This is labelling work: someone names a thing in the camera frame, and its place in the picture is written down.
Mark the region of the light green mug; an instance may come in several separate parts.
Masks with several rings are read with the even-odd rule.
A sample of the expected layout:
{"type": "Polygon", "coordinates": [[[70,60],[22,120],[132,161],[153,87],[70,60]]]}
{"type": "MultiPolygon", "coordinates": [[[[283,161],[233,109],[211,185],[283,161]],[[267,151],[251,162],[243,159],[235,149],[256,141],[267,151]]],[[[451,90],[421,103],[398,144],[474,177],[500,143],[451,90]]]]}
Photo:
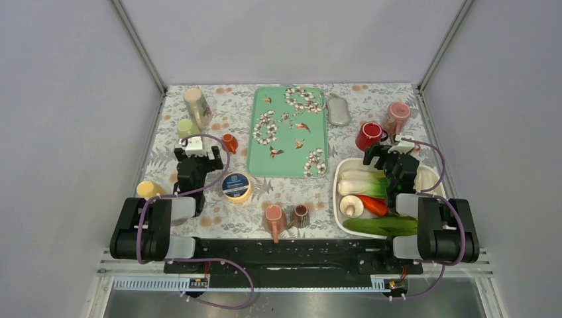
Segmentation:
{"type": "Polygon", "coordinates": [[[189,119],[182,119],[181,121],[179,121],[176,127],[176,131],[180,139],[200,133],[200,129],[197,123],[194,123],[189,119]]]}

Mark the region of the yellow mug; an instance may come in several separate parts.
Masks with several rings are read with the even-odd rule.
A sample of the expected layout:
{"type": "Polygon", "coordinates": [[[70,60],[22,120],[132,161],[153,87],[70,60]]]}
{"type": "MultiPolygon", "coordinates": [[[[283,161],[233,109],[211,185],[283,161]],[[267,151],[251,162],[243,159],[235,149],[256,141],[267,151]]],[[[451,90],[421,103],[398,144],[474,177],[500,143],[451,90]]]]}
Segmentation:
{"type": "Polygon", "coordinates": [[[160,185],[149,180],[140,182],[136,187],[136,193],[145,200],[154,196],[166,195],[166,191],[160,185]]]}

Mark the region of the small orange mug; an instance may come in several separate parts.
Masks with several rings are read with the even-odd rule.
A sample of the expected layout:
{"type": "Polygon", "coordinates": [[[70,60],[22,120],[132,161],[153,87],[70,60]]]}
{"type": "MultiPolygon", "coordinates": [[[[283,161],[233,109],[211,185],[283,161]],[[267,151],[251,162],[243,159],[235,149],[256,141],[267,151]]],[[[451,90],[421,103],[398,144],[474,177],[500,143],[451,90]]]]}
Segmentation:
{"type": "Polygon", "coordinates": [[[238,141],[232,134],[224,134],[222,141],[231,154],[236,154],[238,149],[238,141]]]}

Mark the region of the cream floral tall mug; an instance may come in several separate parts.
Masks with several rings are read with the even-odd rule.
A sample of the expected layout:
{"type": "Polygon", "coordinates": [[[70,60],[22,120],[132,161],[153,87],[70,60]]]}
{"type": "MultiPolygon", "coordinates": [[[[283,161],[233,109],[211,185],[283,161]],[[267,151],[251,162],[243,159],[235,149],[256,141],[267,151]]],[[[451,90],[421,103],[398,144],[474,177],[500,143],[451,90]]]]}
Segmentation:
{"type": "Polygon", "coordinates": [[[213,113],[201,89],[197,87],[188,88],[184,91],[183,98],[190,115],[200,129],[204,129],[210,124],[213,113]]]}

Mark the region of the dark brown mug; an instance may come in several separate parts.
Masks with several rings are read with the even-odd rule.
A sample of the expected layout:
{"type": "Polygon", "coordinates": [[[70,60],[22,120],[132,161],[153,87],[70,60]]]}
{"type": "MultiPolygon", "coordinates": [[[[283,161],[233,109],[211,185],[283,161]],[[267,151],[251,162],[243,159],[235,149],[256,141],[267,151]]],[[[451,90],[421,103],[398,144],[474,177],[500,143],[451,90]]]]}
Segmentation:
{"type": "Polygon", "coordinates": [[[308,207],[301,204],[294,207],[286,228],[291,229],[295,227],[297,229],[303,229],[306,228],[309,224],[310,219],[308,207]]]}

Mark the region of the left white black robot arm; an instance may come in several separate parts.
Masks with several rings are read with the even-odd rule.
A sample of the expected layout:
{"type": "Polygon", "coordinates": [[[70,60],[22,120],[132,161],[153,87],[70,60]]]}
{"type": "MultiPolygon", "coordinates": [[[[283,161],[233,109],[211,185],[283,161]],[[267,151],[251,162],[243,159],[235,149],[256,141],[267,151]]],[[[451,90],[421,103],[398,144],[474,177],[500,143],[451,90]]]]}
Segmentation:
{"type": "Polygon", "coordinates": [[[196,240],[172,235],[175,222],[198,217],[205,204],[203,188],[210,172],[223,170],[218,146],[211,147],[210,156],[186,154],[174,149],[178,160],[177,179],[171,195],[149,195],[126,198],[113,231],[109,251],[115,259],[145,262],[179,259],[189,272],[205,266],[204,252],[195,248],[196,240]]]}

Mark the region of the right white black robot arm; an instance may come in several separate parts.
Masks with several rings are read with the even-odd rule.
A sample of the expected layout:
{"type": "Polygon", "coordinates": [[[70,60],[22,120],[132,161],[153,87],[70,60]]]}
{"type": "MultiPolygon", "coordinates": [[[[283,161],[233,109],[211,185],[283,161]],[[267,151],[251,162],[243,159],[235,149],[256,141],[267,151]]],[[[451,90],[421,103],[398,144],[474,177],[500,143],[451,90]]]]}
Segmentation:
{"type": "Polygon", "coordinates": [[[471,207],[466,199],[447,199],[437,190],[441,179],[423,170],[409,151],[374,143],[365,148],[363,165],[373,165],[389,181],[384,197],[389,211],[414,218],[414,235],[393,234],[393,246],[380,255],[382,268],[396,273],[410,258],[453,266],[476,262],[480,244],[471,207]]]}

